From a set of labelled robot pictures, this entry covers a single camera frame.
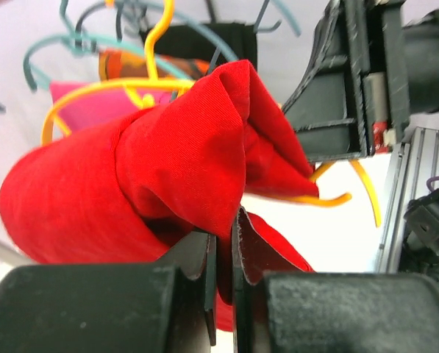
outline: cable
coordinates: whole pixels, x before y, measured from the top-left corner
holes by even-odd
[[[426,180],[426,187],[428,188],[428,190],[430,190],[431,193],[435,191],[435,188],[433,187],[434,182],[439,182],[439,176],[432,176],[431,178],[428,178]]]

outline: hanger hook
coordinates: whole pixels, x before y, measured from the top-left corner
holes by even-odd
[[[147,6],[142,3],[137,4],[140,6],[140,12],[137,12],[136,4],[132,4],[129,12],[123,11],[122,16],[126,19],[128,25],[124,29],[124,33],[131,38],[139,38],[139,31],[142,28],[148,29],[149,22],[147,21]]]
[[[260,8],[260,12],[258,13],[257,20],[255,21],[254,31],[258,32],[273,32],[278,28],[279,25],[274,24],[269,28],[260,28],[260,22],[262,21],[263,15],[265,14],[266,8],[268,7],[269,2],[273,2],[276,9],[283,15],[285,20],[289,23],[291,29],[293,30],[296,37],[301,35],[301,28],[298,25],[296,19],[291,15],[290,9],[281,1],[281,0],[264,0],[262,7]]]
[[[60,6],[59,6],[59,17],[64,23],[65,28],[67,29],[68,33],[70,35],[76,34],[76,27],[72,24],[71,20],[69,20],[67,16],[67,7],[68,7],[68,0],[61,0]],[[69,40],[65,40],[62,42],[63,45],[72,53],[72,55],[83,55],[84,49],[82,48],[82,42],[78,41],[75,43],[72,43]],[[91,49],[93,50],[95,48],[95,43],[91,43]]]
[[[260,27],[257,28],[257,33],[272,33],[278,29],[279,26],[281,26],[282,21],[278,20],[273,26],[270,27]]]
[[[157,10],[162,12],[165,7],[162,6],[161,4],[158,4],[156,2],[153,1],[149,1],[149,0],[135,0],[136,3],[138,4],[142,4],[145,5],[148,9],[152,9],[152,10]],[[121,6],[124,2],[122,0],[116,0],[115,4],[118,6]],[[91,7],[87,8],[83,14],[80,15],[79,20],[77,21],[77,25],[76,25],[76,33],[80,33],[81,28],[82,28],[82,22],[92,13],[94,13],[97,10],[100,10],[101,8],[105,8],[105,2],[104,1],[99,1],[97,3],[95,3],[94,5],[92,5]],[[214,33],[214,31],[212,31],[211,29],[209,29],[208,27],[198,23],[198,21],[193,20],[191,17],[181,13],[178,10],[174,10],[174,15],[175,17],[177,17],[178,19],[186,22],[186,24],[195,30],[195,32],[199,33],[202,37],[208,39],[209,42],[211,42],[215,47],[219,47],[221,49],[221,53],[224,56],[224,58],[229,62],[229,61],[237,61],[239,60],[238,56],[236,55],[236,53],[233,52],[233,50],[230,48],[230,46],[228,46],[222,39],[221,37],[219,37],[216,33]],[[122,29],[121,29],[121,21],[117,21],[117,23],[119,23],[120,25],[117,27],[116,31],[117,31],[117,35],[119,33],[119,37],[121,39],[122,37]]]
[[[146,42],[144,43],[144,51],[146,55],[146,65],[147,65],[147,73],[149,75],[149,79],[158,79],[157,66],[154,61],[154,45],[157,40],[165,33],[168,26],[172,21],[175,10],[175,1],[174,0],[164,0],[164,10],[162,14],[162,18],[159,22],[154,26],[154,28],[149,32],[146,38]]]

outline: black object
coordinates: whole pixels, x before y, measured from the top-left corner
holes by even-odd
[[[193,232],[154,263],[11,271],[0,283],[0,353],[208,352],[215,241]]]
[[[253,25],[231,24],[204,24],[216,33],[230,46],[239,59],[247,59],[257,68],[257,35]],[[139,35],[146,41],[147,31],[140,31]],[[182,59],[200,59],[211,61],[216,47],[194,29],[185,25],[169,26],[167,31],[155,43],[155,52]],[[226,59],[219,55],[217,65],[226,63]]]
[[[207,13],[210,15],[210,21],[212,24],[218,22],[218,16],[216,16],[216,11],[214,10],[213,0],[205,0]]]
[[[311,161],[373,155],[382,147],[378,123],[393,133],[384,141],[391,147],[410,114],[439,112],[439,10],[403,27],[403,3],[340,0],[326,8],[310,64],[282,107]]]
[[[404,219],[411,231],[404,241],[406,250],[422,263],[439,264],[439,189],[412,200]]]
[[[215,237],[150,264],[18,268],[0,284],[0,353],[209,352]],[[439,293],[419,275],[305,274],[232,228],[238,353],[439,353]]]

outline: red cloth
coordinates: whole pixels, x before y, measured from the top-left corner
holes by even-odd
[[[166,105],[34,150],[8,174],[0,214],[39,263],[152,261],[193,226],[218,236],[218,288],[231,302],[230,231],[244,190],[318,195],[296,136],[250,63],[222,65]],[[306,261],[260,218],[261,236]],[[219,301],[218,328],[232,329]]]

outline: purple wire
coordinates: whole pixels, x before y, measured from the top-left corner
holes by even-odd
[[[426,181],[426,187],[428,188],[428,190],[430,190],[430,192],[435,191],[435,189],[433,188],[434,182],[439,182],[439,176],[432,176]]]

